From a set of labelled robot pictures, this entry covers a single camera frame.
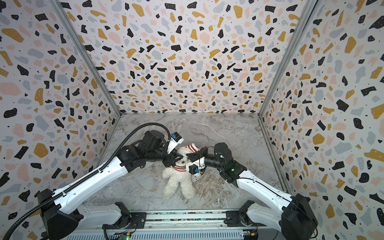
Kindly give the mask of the red white striped sweater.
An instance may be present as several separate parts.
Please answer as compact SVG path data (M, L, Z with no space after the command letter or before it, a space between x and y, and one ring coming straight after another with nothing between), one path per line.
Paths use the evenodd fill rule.
M190 144L184 147L181 147L177 149L177 153L182 156L182 158L178 161L176 161L173 168L176 171L179 172L185 172L187 163L190 162L190 160L187 158L187 154L192 154L198 152L200 149L195 144Z

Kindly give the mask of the white plush teddy bear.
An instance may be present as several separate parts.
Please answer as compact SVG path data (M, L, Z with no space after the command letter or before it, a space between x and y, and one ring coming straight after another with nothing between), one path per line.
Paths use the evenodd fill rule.
M192 199L196 190L192 183L191 174L186 170L185 172L176 171L173 167L168 167L163 170L163 179L168 179L167 184L163 189L163 196L165 198L171 198L178 187L181 187L182 194L186 199Z

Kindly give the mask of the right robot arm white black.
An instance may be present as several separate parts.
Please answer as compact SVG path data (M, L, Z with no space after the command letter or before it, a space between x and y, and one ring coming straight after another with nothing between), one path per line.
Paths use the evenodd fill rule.
M186 154L187 171L192 175L202 173L207 167L215 168L229 184L247 191L265 205L246 201L238 210L227 211L225 225L228 227L256 227L264 225L282 233L287 240L314 240L317 238L318 221L301 194L292 196L265 183L245 166L234 160L225 143L214 146L213 154L208 148L197 149L194 145Z

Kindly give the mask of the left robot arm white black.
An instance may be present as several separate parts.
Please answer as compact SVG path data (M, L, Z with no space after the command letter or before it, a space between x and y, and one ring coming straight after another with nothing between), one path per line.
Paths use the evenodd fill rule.
M61 240L80 226L107 225L111 229L131 226L131 212L122 202L103 207L87 207L83 202L114 180L143 168L147 162L162 162L165 167L175 165L182 158L175 148L183 140L177 132L165 138L159 131L147 131L142 140L119 148L110 161L76 182L54 192L43 191L38 200L44 204L41 217L48 239Z

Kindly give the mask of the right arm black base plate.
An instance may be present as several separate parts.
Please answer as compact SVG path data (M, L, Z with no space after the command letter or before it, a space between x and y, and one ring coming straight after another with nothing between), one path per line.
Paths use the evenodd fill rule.
M224 224L228 227L252 227L256 228L265 227L266 225L260 223L252 222L245 213L240 212L239 210L226 211L226 217L224 219Z

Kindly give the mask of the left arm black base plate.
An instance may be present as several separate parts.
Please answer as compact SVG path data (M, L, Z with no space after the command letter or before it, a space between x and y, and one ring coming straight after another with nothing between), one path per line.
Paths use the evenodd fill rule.
M123 214L119 220L113 225L103 225L102 229L106 230L127 230L127 229L143 229L146 223L146 212L133 212L129 215Z

